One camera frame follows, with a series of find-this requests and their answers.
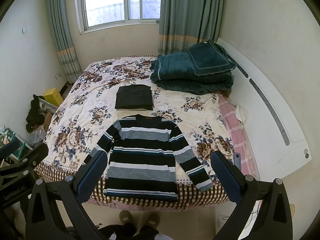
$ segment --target person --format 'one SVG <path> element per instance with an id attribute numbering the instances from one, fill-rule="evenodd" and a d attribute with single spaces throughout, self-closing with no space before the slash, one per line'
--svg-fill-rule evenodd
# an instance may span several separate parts
<path id="1" fill-rule="evenodd" d="M 99 231 L 110 240 L 154 240 L 159 231 L 156 230 L 160 223 L 160 217 L 153 213 L 142 225 L 138 235 L 132 214 L 127 210 L 122 210 L 119 214 L 122 225 L 109 225 L 100 228 Z"/>

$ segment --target sweater cuff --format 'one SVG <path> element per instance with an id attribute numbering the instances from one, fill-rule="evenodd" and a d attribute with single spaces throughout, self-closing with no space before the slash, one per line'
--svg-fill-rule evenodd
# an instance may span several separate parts
<path id="1" fill-rule="evenodd" d="M 205 192 L 207 190 L 209 190 L 210 188 L 213 187 L 212 181 L 211 179 L 207 179 L 204 182 L 198 183 L 196 185 L 196 188 L 200 191 L 200 192 Z"/>

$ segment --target shoe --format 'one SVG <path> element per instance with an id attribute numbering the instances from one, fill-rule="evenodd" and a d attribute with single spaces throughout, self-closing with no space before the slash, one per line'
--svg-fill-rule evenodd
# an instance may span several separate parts
<path id="1" fill-rule="evenodd" d="M 157 214 L 153 213 L 147 218 L 146 222 L 142 227 L 149 226 L 156 229 L 159 223 L 160 223 L 160 217 Z"/>
<path id="2" fill-rule="evenodd" d="M 122 210 L 120 212 L 119 219 L 120 219 L 122 225 L 125 225 L 126 223 L 131 223 L 134 225 L 133 216 L 127 210 Z"/>

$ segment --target striped shirt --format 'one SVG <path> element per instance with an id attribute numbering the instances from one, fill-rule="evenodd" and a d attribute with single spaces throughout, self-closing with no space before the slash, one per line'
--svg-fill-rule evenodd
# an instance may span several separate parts
<path id="1" fill-rule="evenodd" d="M 93 152 L 111 148 L 107 196 L 178 201 L 175 161 L 198 190 L 212 187 L 179 127 L 168 119 L 137 114 L 115 121 Z"/>

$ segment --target white tag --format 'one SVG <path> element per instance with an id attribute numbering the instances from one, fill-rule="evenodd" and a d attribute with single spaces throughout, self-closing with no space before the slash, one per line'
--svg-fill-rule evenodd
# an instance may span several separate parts
<path id="1" fill-rule="evenodd" d="M 109 238 L 109 240 L 116 240 L 116 239 L 117 239 L 116 233 L 113 233 Z"/>

